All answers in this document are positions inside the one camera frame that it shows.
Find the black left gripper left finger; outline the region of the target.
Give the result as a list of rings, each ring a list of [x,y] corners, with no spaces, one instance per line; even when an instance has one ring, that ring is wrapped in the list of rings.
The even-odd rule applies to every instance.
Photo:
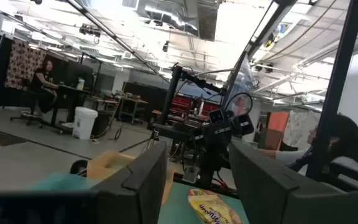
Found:
[[[91,188],[91,224],[157,224],[167,177],[167,143],[155,143]]]

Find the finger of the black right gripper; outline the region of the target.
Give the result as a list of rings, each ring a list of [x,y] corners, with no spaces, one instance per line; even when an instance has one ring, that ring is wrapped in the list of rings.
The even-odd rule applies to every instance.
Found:
[[[205,145],[205,140],[202,132],[193,132],[193,142],[197,146]]]
[[[241,135],[245,136],[254,132],[254,125],[248,114],[242,114],[237,117],[240,124]]]

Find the yellow chicken ramen packet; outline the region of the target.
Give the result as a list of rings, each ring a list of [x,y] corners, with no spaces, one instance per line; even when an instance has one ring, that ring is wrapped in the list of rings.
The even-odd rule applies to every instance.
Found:
[[[188,202],[203,224],[243,224],[240,216],[214,192],[190,189]]]

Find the red tool shelf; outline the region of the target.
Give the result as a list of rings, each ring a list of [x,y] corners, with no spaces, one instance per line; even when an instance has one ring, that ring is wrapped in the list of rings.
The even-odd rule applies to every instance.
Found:
[[[209,113],[219,108],[215,101],[205,100],[200,96],[175,95],[170,107],[170,114],[186,120],[207,122]]]

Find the orange cloth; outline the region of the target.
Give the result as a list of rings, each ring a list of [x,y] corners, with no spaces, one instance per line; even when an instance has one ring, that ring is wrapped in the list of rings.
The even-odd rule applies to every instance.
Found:
[[[289,112],[273,112],[270,114],[265,137],[265,147],[268,150],[277,151],[280,149],[288,117]]]

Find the orange plastic bin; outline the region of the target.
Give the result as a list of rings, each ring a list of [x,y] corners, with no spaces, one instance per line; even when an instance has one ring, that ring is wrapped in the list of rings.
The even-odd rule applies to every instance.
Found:
[[[87,178],[94,180],[104,180],[115,174],[121,168],[129,165],[135,157],[120,152],[106,151],[98,157],[88,161],[86,168]],[[168,201],[170,191],[173,185],[173,176],[175,168],[168,164],[165,188],[163,193],[162,204]]]

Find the clear plastic sheet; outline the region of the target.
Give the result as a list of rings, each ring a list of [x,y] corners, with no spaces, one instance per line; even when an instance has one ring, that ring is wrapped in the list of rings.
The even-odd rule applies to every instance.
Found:
[[[229,100],[237,93],[250,92],[253,89],[253,76],[247,52],[241,53],[233,70],[230,72],[224,87],[227,92],[223,98],[223,105],[229,104]]]

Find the black metal stand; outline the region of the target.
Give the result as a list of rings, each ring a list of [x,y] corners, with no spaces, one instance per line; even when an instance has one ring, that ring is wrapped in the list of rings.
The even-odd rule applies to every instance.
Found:
[[[226,88],[219,88],[210,83],[207,83],[205,80],[199,79],[196,75],[190,75],[188,72],[184,71],[183,67],[179,66],[177,63],[171,69],[172,71],[172,79],[170,81],[169,88],[167,90],[167,94],[165,97],[165,101],[163,104],[162,114],[160,115],[159,124],[165,125],[168,120],[168,114],[170,112],[170,108],[173,102],[173,98],[179,90],[178,82],[180,80],[190,81],[194,83],[196,86],[201,88],[202,90],[208,89],[214,91],[220,96],[225,96],[227,93]]]

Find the metal workbench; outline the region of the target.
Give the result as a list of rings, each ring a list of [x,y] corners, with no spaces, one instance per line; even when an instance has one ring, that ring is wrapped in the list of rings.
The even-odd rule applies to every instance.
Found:
[[[131,124],[142,124],[148,105],[149,103],[147,101],[141,100],[140,98],[120,96],[117,119],[119,121],[128,119]]]

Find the teal plastic bin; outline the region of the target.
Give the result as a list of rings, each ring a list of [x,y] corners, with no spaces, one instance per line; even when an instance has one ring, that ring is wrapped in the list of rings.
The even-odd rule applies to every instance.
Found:
[[[75,174],[54,173],[31,186],[33,190],[88,190],[99,180],[88,179]]]

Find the white trash bin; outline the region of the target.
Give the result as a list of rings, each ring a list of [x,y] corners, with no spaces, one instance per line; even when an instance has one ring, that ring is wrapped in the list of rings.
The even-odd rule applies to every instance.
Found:
[[[75,108],[75,120],[73,122],[72,136],[80,140],[90,140],[94,121],[98,112],[85,107]]]

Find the person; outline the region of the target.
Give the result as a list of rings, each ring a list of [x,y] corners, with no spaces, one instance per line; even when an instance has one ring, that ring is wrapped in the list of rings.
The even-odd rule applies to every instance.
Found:
[[[259,149],[259,152],[305,175],[317,135],[317,128],[310,131],[308,149],[284,152]],[[337,114],[329,127],[329,137],[328,161],[358,171],[358,125],[349,117]]]
[[[39,116],[49,112],[57,99],[56,89],[58,85],[52,81],[52,69],[53,63],[46,60],[42,67],[35,70],[30,84],[30,91],[35,95],[36,114]]]

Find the black desk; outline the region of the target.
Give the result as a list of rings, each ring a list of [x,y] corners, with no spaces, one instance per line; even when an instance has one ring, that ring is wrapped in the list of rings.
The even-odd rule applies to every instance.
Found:
[[[80,98],[89,95],[87,90],[79,90],[67,85],[59,84],[57,88],[57,100],[52,111],[50,126],[59,134],[69,134],[73,128],[68,128],[63,123],[72,123],[75,119],[75,108],[80,105]],[[57,113],[60,108],[68,110],[66,121],[57,121]]]

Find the floral patterned curtain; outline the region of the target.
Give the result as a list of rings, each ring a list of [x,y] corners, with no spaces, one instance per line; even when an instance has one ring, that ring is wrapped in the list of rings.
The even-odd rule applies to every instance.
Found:
[[[17,90],[23,89],[25,82],[30,82],[35,70],[41,68],[47,52],[35,49],[18,39],[11,45],[9,64],[4,86]]]

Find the black aluminium rig frame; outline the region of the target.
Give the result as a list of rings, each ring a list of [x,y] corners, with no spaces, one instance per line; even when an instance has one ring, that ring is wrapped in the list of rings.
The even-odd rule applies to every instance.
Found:
[[[346,19],[344,21],[341,37],[339,39],[337,47],[333,70],[329,79],[329,85],[324,101],[323,111],[318,124],[318,138],[316,142],[317,148],[314,150],[314,154],[312,154],[311,157],[311,168],[309,169],[308,174],[311,174],[313,177],[322,177],[323,164],[328,162],[327,152],[323,152],[323,149],[328,148],[328,128],[330,125],[333,124],[334,116],[336,115],[337,109],[339,107],[339,102],[344,88],[344,83],[346,81],[346,75],[349,69],[349,64],[354,50],[357,34],[358,0],[350,0],[349,6],[347,8]],[[246,84],[241,84],[238,86],[235,86],[234,84],[235,78],[239,76],[238,71],[240,69],[240,65],[242,65],[243,62],[249,63],[249,59],[245,59],[245,56],[247,56],[247,54],[247,51],[245,51],[245,53],[242,53],[241,59],[239,59],[239,61],[237,62],[235,75],[234,78],[232,78],[233,81],[229,82],[231,86],[225,93],[225,95],[223,95],[225,96],[223,106],[229,105],[229,100],[237,97],[237,95],[249,95],[249,90],[247,89],[248,87]],[[268,164],[261,165],[263,165],[261,168],[264,168],[261,174],[257,174],[256,171],[250,171],[250,169],[245,170],[247,171],[245,174],[257,174],[256,180],[247,180],[246,183],[248,183],[250,186],[247,187],[248,190],[251,190],[251,187],[256,187],[257,190],[262,190],[263,187],[268,187],[268,192],[272,192],[273,186],[277,186],[277,189],[283,190],[287,194],[289,192],[293,192],[295,190],[300,189],[298,182],[296,182],[295,179],[291,179],[291,176],[287,176],[287,174],[295,174],[295,176],[298,177],[305,176],[298,175],[298,173],[287,167],[278,166],[278,168],[274,168],[269,167]],[[209,180],[206,185],[199,183],[193,184],[190,182],[186,182],[183,179],[183,175],[181,174],[174,173],[173,175],[174,182],[189,185],[192,187],[210,189],[211,191],[219,194],[238,198],[238,196],[234,195],[234,193],[230,193],[227,190],[222,191],[219,189],[219,187],[216,189],[212,188],[211,180]],[[272,184],[259,184],[257,183],[257,180],[272,180],[273,182]]]

